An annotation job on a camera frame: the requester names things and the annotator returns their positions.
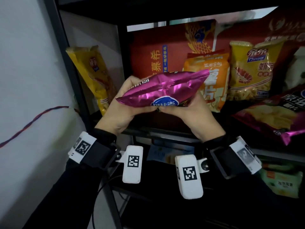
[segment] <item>blue oval logo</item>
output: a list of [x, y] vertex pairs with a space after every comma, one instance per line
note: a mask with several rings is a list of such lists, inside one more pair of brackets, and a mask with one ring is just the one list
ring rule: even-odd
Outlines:
[[178, 106], [179, 102], [173, 97], [170, 96], [162, 96], [158, 99], [155, 99], [151, 104], [152, 106]]
[[305, 89], [304, 89], [303, 91], [301, 91], [301, 96], [302, 96], [303, 98], [305, 98]]

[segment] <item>yellow snack bag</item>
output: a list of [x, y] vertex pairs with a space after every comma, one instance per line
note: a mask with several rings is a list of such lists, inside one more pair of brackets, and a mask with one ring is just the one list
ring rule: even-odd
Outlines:
[[112, 79], [108, 75], [98, 46], [69, 47], [66, 52], [94, 94], [98, 107], [104, 115], [117, 92]]
[[284, 39], [262, 42], [231, 41], [231, 78], [227, 100], [263, 99], [269, 96], [273, 67]]
[[199, 88], [209, 108], [213, 112], [220, 112], [227, 98], [230, 65], [229, 54], [212, 56], [198, 56], [185, 61], [183, 71], [197, 72], [209, 69], [208, 78]]

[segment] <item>left hand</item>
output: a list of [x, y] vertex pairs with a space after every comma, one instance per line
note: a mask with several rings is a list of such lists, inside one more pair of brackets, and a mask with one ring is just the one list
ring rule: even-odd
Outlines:
[[135, 76], [128, 77], [123, 83], [116, 97], [112, 100], [105, 115], [100, 119], [95, 128], [99, 128], [115, 135], [124, 131], [135, 115], [155, 111], [158, 106], [148, 106], [143, 108], [133, 108], [116, 101], [117, 97], [121, 97], [133, 85], [138, 84], [141, 80]]

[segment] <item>pink chip bag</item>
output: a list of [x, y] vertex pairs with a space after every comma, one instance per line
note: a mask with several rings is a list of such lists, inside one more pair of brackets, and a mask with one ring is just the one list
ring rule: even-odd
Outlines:
[[188, 106], [208, 76], [208, 69], [160, 73], [134, 85], [116, 100], [131, 107]]

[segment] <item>hand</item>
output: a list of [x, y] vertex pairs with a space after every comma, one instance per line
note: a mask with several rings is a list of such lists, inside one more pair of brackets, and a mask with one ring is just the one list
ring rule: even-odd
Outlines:
[[[115, 98], [123, 96], [133, 85], [138, 84], [141, 80], [137, 77], [130, 76], [123, 83], [121, 89]], [[111, 132], [118, 135], [124, 131], [135, 115], [155, 111], [158, 106], [148, 106], [143, 108], [133, 108], [124, 104], [120, 104], [113, 99], [105, 115], [95, 126], [96, 128]]]
[[164, 113], [181, 118], [193, 134], [203, 142], [226, 134], [199, 91], [188, 107], [166, 106], [159, 107], [159, 109]]

